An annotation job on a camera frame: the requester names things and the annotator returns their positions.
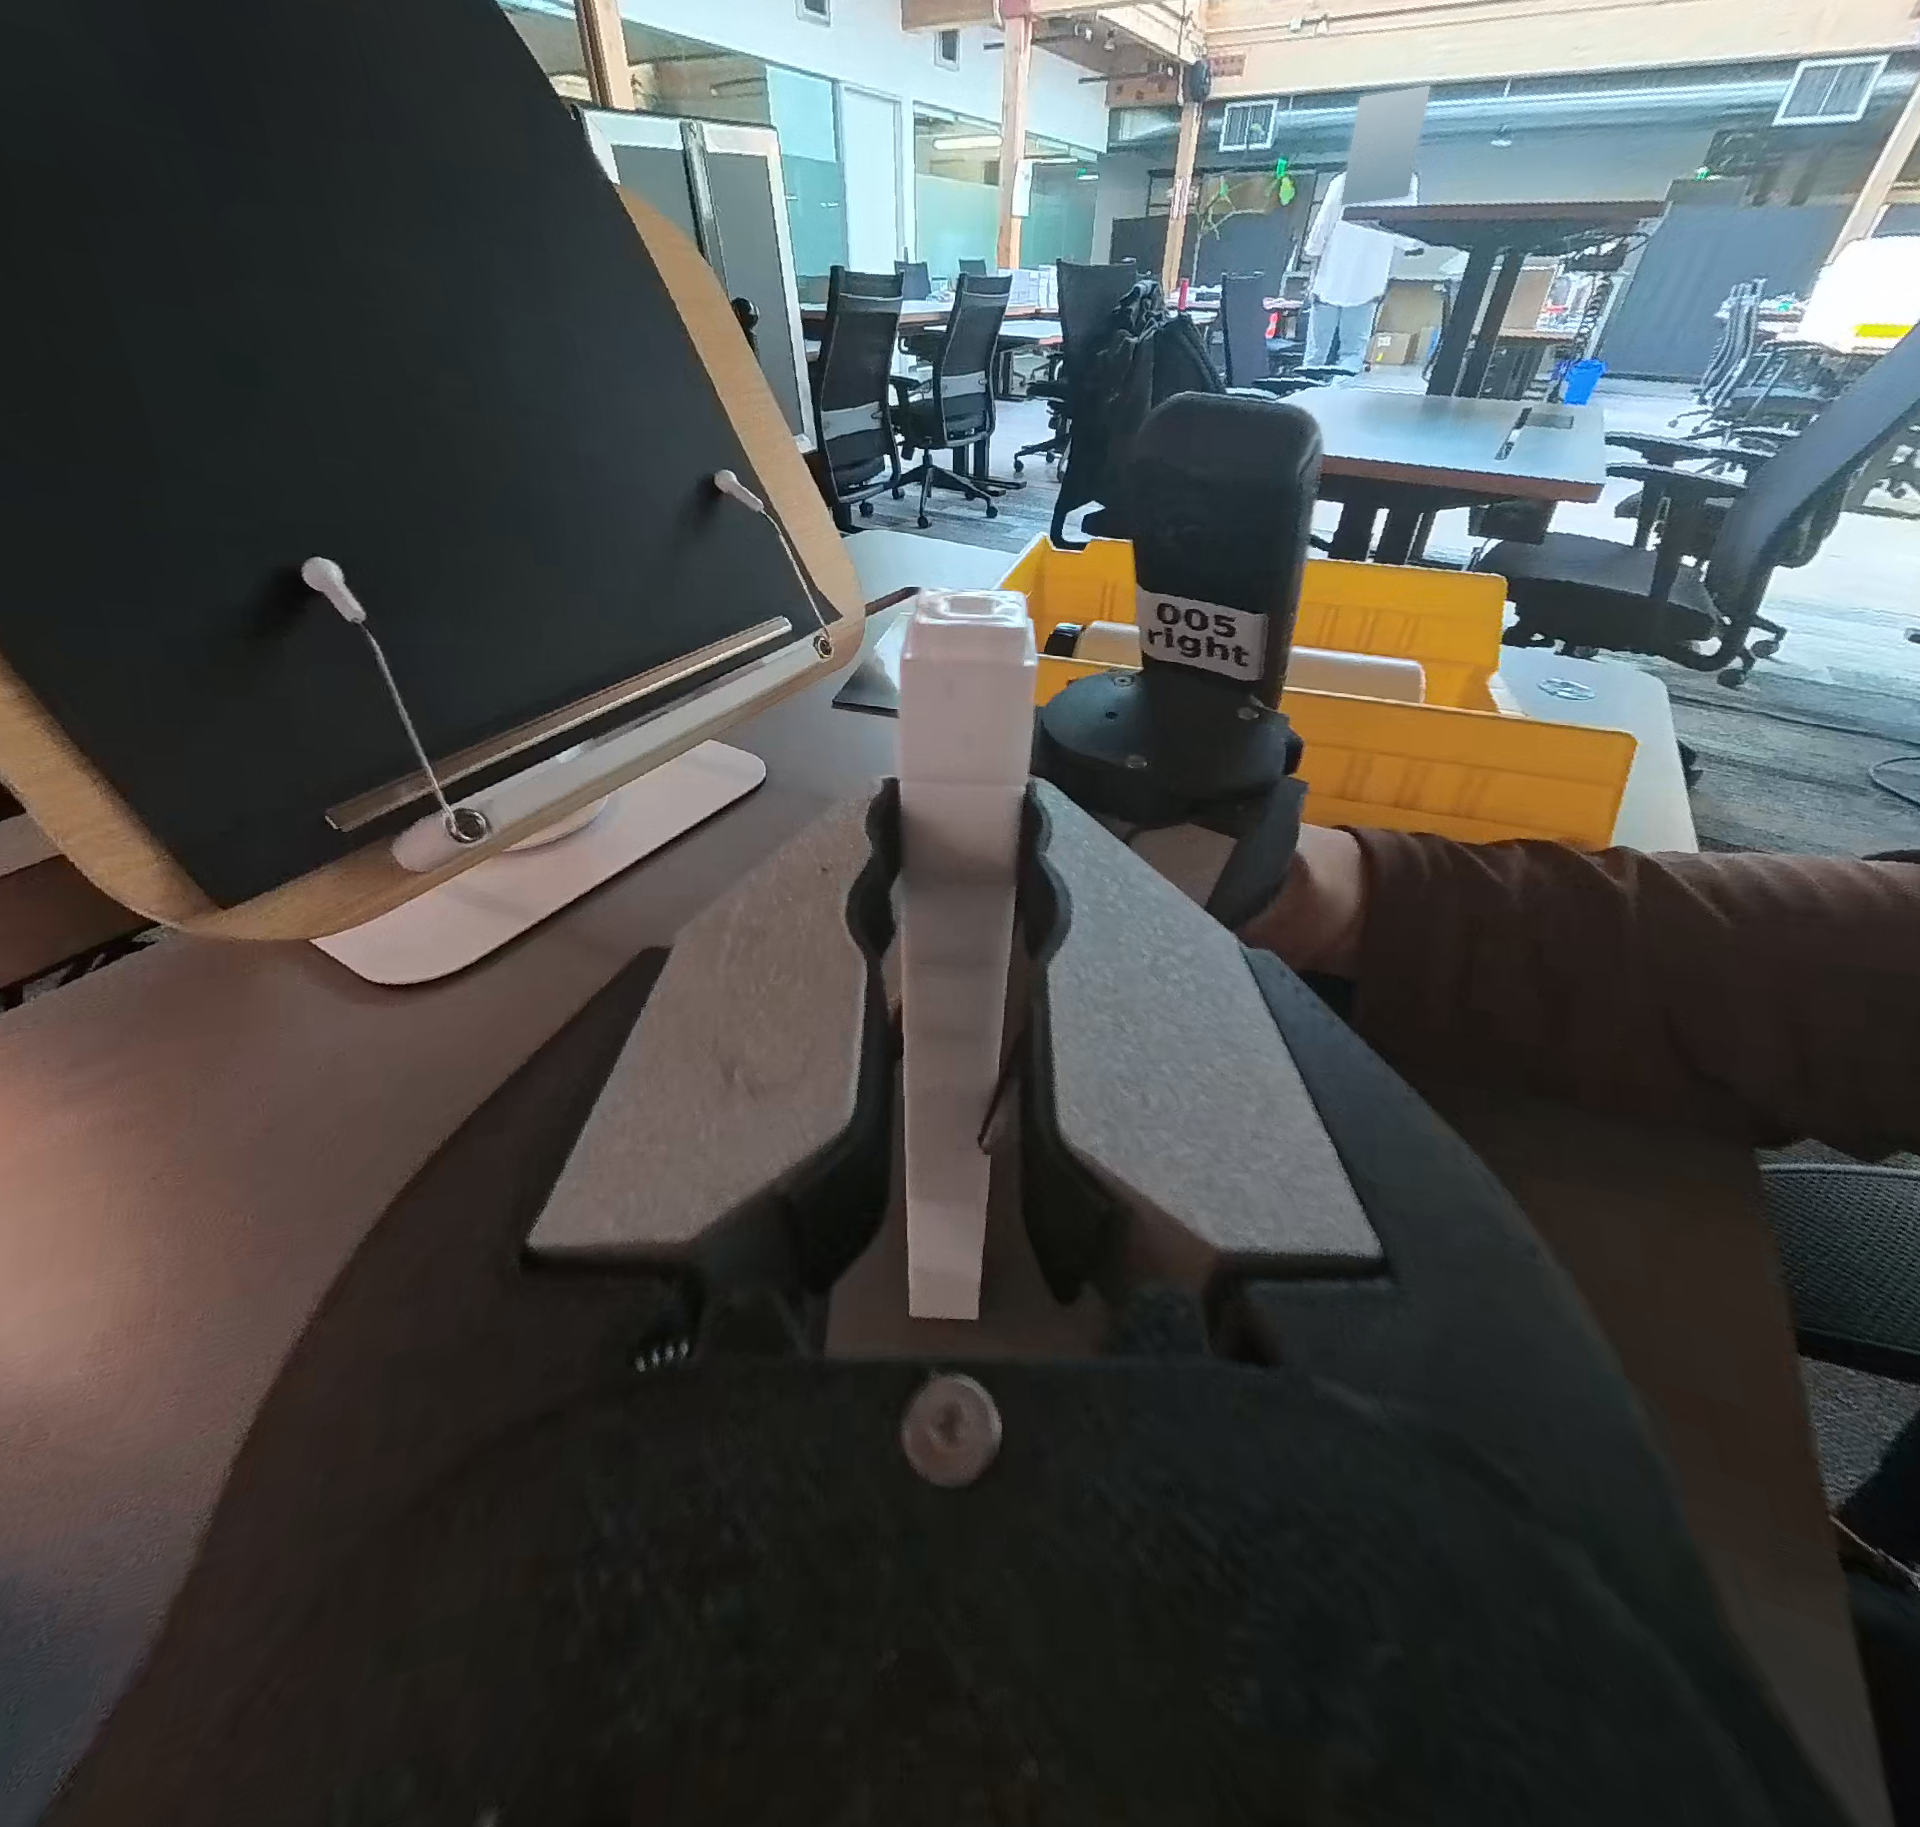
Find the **grey top office desk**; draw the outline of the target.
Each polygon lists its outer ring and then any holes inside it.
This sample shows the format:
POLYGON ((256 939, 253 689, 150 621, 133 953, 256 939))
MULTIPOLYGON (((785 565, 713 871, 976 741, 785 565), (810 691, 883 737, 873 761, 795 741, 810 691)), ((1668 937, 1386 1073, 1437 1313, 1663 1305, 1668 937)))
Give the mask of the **grey top office desk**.
POLYGON ((1317 385, 1289 403, 1320 427, 1317 497, 1339 505, 1328 555, 1404 565, 1425 525, 1503 499, 1594 501, 1609 477, 1594 405, 1317 385))

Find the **grey framed dark panel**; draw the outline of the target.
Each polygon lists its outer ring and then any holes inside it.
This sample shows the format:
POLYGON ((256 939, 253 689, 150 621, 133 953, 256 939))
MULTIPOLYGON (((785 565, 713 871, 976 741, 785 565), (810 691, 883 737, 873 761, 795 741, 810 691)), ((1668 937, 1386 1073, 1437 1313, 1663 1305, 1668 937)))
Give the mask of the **grey framed dark panel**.
POLYGON ((572 103, 603 171, 684 229, 802 449, 819 445, 782 149, 773 125, 572 103))

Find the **white block stack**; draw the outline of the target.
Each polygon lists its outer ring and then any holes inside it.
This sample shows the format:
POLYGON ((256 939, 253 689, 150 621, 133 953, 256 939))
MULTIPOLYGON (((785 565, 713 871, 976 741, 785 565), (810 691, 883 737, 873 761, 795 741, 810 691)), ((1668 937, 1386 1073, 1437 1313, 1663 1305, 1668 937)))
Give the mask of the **white block stack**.
POLYGON ((976 1321, 1039 645, 1020 591, 926 591, 898 665, 907 1305, 976 1321))

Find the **person's right forearm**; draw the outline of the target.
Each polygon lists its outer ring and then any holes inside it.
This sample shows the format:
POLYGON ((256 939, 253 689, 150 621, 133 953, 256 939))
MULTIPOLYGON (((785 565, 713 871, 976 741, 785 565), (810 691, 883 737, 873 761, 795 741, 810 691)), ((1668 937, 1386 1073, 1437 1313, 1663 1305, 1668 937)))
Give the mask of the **person's right forearm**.
POLYGON ((1350 1021, 1394 1069, 1752 1147, 1918 1143, 1918 865, 1356 829, 1350 1021))

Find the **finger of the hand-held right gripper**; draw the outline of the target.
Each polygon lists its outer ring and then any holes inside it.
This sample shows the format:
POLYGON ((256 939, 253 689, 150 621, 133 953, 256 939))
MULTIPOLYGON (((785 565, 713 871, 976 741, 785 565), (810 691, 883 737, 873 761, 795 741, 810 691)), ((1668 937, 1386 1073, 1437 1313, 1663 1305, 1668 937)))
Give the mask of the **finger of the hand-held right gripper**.
POLYGON ((1202 909, 1247 909, 1240 839, 1201 827, 1148 827, 1129 833, 1126 847, 1202 909))

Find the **person's right hand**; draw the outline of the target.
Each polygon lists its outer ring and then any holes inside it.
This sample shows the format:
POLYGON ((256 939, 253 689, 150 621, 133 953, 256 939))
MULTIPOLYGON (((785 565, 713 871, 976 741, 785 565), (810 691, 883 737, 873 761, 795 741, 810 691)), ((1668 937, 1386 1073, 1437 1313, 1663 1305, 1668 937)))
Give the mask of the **person's right hand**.
POLYGON ((1354 975, 1368 901, 1365 861, 1352 831, 1303 827, 1280 893, 1239 937, 1303 975, 1354 975))

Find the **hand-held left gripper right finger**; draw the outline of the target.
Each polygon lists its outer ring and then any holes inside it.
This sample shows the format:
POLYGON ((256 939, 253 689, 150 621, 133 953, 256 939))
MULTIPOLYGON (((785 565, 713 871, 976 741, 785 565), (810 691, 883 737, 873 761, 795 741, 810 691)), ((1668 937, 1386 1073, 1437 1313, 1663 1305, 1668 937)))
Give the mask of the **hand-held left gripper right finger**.
POLYGON ((1020 1213, 1048 1291, 1378 1275, 1240 941, 1056 785, 1027 801, 1020 1213))

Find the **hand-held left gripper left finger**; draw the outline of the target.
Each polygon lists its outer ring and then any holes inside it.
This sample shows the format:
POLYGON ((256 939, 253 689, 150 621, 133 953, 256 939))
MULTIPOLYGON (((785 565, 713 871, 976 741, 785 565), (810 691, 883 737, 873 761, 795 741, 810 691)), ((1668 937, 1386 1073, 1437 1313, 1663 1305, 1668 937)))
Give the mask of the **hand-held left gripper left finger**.
POLYGON ((879 783, 828 807, 680 931, 530 1263, 828 1305, 894 1197, 898 801, 879 783))

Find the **black office chair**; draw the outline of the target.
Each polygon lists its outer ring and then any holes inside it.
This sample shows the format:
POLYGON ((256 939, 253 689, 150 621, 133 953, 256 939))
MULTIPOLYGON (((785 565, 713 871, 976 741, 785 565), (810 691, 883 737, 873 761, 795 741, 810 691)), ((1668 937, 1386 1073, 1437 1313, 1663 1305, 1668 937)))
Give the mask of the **black office chair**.
POLYGON ((917 489, 918 529, 932 523, 936 489, 976 499, 997 517, 989 455, 997 433, 997 353, 1011 293, 1008 273, 963 273, 932 349, 930 375, 918 383, 892 379, 892 433, 902 459, 888 491, 900 499, 917 489))
POLYGON ((1566 529, 1489 539, 1472 567, 1504 583, 1504 641, 1658 657, 1741 687, 1785 639, 1765 619, 1772 577, 1813 561, 1864 467, 1917 425, 1917 405, 1909 331, 1775 447, 1672 443, 1623 465, 1640 485, 1633 541, 1566 529))
POLYGON ((902 319, 897 273, 844 263, 828 271, 819 351, 808 363, 817 479, 842 533, 870 515, 877 491, 897 491, 900 443, 890 393, 902 319))

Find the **black hanging jacket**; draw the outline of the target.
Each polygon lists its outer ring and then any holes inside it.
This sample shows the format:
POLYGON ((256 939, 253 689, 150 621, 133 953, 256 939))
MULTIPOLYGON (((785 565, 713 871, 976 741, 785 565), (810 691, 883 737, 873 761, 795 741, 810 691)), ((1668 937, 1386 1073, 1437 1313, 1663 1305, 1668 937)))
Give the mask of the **black hanging jacket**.
POLYGON ((1228 381, 1192 319, 1167 309, 1154 277, 1134 277, 1095 315, 1066 361, 1070 431, 1048 541, 1080 549, 1090 539, 1129 535, 1148 415, 1178 395, 1220 395, 1228 381))

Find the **black wooden book stand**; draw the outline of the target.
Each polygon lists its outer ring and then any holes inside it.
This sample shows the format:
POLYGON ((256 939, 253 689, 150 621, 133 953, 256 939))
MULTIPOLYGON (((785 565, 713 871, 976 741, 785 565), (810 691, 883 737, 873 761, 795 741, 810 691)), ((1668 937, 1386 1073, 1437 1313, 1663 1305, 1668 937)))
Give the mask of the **black wooden book stand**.
POLYGON ((496 0, 5 0, 5 785, 319 939, 849 661, 689 235, 496 0))

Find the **yellow plastic bin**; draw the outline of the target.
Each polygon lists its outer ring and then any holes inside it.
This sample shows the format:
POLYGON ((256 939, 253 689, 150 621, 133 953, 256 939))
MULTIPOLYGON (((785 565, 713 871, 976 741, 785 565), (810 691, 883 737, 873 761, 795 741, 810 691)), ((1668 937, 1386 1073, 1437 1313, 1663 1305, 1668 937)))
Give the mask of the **yellow plastic bin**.
POLYGON ((1582 849, 1616 841, 1636 737, 1521 711, 1501 673, 1504 595, 1496 575, 1309 561, 1298 639, 1412 661, 1427 685, 1422 701, 1404 703, 1286 683, 1309 821, 1582 849))

